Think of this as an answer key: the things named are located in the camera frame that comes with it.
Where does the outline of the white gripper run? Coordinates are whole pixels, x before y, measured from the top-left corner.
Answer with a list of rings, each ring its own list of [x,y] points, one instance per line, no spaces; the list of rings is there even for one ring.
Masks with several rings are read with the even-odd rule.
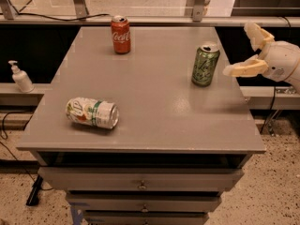
[[[262,74],[275,82],[300,82],[300,48],[286,41],[275,41],[275,37],[255,22],[247,22],[244,31],[253,51],[262,50],[244,62],[228,65],[225,76],[255,77]]]

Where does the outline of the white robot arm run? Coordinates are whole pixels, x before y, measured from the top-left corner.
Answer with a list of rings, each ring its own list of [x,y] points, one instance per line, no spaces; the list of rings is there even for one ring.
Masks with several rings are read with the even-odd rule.
[[[261,50],[244,62],[226,66],[225,76],[255,77],[259,74],[275,82],[290,84],[300,93],[300,48],[287,41],[275,41],[275,37],[255,22],[247,22],[244,31],[253,51]]]

